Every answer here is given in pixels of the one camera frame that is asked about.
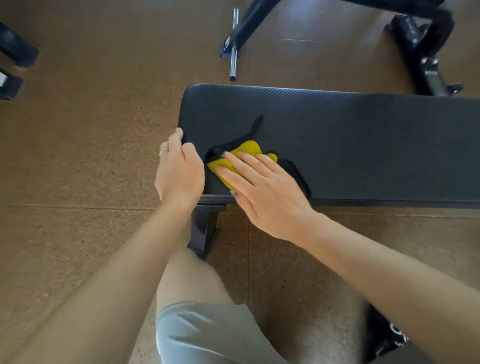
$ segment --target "yellow cloth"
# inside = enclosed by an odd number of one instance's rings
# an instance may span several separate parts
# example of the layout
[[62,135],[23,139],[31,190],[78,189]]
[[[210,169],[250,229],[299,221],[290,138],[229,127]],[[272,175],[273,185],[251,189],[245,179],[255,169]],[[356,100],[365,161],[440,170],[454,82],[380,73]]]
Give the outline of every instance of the yellow cloth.
[[[243,153],[248,153],[252,156],[256,156],[257,154],[261,154],[262,151],[260,150],[260,147],[259,145],[257,144],[256,141],[254,140],[247,140],[245,143],[242,143],[238,148],[234,149],[234,150],[230,150],[229,151],[231,154],[233,154],[234,156],[237,156],[237,153],[238,152],[243,152]],[[277,163],[278,161],[278,157],[273,154],[273,153],[267,153],[267,155],[275,162]],[[225,181],[222,177],[220,177],[217,172],[215,171],[215,168],[217,166],[222,166],[222,167],[225,167],[225,168],[228,168],[229,170],[231,170],[232,172],[235,172],[238,174],[237,170],[233,167],[233,165],[228,161],[226,160],[225,158],[223,158],[223,154],[222,154],[222,158],[219,158],[219,159],[216,159],[212,162],[208,162],[207,163],[207,167],[208,169],[210,169],[213,173],[215,173],[215,175],[223,182],[223,184],[225,186],[227,186],[229,189],[231,190],[234,190],[233,186],[228,183],[227,181]]]

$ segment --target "person's right arm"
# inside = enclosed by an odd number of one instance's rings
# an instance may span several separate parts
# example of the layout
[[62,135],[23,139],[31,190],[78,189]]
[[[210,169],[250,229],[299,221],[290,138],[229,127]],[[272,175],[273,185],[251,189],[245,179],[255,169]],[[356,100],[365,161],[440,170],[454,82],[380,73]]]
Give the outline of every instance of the person's right arm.
[[253,225],[307,250],[356,288],[439,363],[480,363],[480,292],[315,212],[269,157],[225,157],[218,167]]

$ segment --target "bench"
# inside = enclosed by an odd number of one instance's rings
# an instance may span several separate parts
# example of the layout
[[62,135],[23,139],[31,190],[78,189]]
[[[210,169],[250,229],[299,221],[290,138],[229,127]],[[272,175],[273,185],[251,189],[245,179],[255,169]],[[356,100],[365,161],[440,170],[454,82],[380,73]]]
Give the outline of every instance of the bench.
[[[204,84],[185,90],[179,127],[204,158],[260,115],[255,140],[295,162],[312,205],[480,207],[478,100]],[[233,203],[205,169],[189,244],[200,257]]]

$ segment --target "person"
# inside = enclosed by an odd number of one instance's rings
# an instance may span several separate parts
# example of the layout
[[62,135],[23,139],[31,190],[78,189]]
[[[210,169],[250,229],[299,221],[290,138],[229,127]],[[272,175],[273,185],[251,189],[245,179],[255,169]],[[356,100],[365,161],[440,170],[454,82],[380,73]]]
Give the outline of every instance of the person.
[[[214,269],[187,248],[174,251],[204,188],[204,164],[181,140],[177,129],[161,145],[159,208],[8,363],[127,363],[156,289],[164,364],[286,363]],[[336,272],[432,360],[480,363],[479,292],[315,212],[269,157],[225,158],[238,174],[217,172],[254,226]]]

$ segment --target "silver metal peg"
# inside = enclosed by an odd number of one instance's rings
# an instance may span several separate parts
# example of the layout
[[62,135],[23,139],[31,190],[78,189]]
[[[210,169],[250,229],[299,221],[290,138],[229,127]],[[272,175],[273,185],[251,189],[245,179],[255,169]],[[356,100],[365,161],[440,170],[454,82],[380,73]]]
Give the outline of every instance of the silver metal peg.
[[[233,28],[239,23],[239,9],[233,9]],[[230,81],[237,79],[237,45],[233,43],[232,56],[230,58]]]

